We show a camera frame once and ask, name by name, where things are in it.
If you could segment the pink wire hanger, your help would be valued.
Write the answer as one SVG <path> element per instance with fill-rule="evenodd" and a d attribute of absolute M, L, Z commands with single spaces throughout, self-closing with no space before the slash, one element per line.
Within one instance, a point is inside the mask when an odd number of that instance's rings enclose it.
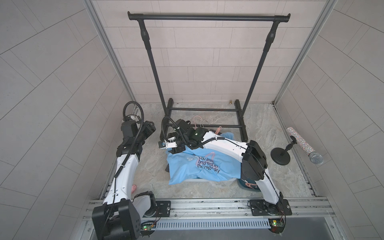
<path fill-rule="evenodd" d="M 197 127 L 200 127 L 200 128 L 203 128 L 200 126 L 200 118 L 202 118 L 201 116 L 194 116 L 193 117 L 193 125 L 194 125 L 194 128 L 196 129 Z"/>

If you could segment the light blue printed t-shirt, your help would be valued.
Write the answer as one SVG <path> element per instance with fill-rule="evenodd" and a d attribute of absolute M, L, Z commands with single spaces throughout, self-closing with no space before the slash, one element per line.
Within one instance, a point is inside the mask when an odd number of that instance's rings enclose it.
<path fill-rule="evenodd" d="M 171 154 L 166 150 L 170 185 L 187 182 L 233 181 L 241 177 L 242 154 L 247 143 L 233 140 L 232 133 L 216 135 L 209 131 L 204 141 L 213 139 L 202 148 Z"/>

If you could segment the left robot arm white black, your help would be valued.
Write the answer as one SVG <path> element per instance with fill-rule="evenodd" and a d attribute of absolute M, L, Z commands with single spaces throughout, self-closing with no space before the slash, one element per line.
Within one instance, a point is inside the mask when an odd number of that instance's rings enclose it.
<path fill-rule="evenodd" d="M 92 221 L 99 240 L 136 240 L 141 234 L 144 215 L 157 213 L 156 199 L 151 191 L 132 196 L 133 181 L 143 151 L 143 145 L 156 130 L 153 122 L 144 120 L 144 111 L 135 101 L 140 116 L 123 115 L 123 142 L 117 148 L 117 168 L 107 197 L 94 208 Z"/>

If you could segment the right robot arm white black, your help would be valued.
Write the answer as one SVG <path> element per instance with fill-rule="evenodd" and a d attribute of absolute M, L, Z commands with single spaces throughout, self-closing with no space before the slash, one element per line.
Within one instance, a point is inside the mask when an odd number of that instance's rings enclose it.
<path fill-rule="evenodd" d="M 189 180 L 238 179 L 244 188 L 262 193 L 262 202 L 252 204 L 253 208 L 269 215 L 291 215 L 288 201 L 270 177 L 266 155 L 257 142 L 238 142 L 230 133 L 193 127 L 182 119 L 168 124 L 166 120 L 168 117 L 161 123 L 159 147 L 166 150 L 170 185 Z"/>

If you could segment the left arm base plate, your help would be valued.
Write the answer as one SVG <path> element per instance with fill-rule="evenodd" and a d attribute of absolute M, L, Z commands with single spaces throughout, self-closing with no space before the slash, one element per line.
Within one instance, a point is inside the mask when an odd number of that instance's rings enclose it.
<path fill-rule="evenodd" d="M 156 201 L 150 209 L 145 212 L 144 218 L 169 217 L 171 211 L 171 201 Z"/>

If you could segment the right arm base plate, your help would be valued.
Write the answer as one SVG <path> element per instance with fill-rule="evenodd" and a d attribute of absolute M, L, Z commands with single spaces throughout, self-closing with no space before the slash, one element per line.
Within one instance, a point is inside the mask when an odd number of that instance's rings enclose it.
<path fill-rule="evenodd" d="M 249 200 L 247 206 L 253 216 L 291 216 L 292 210 L 286 199 L 280 199 L 276 204 L 265 200 Z"/>

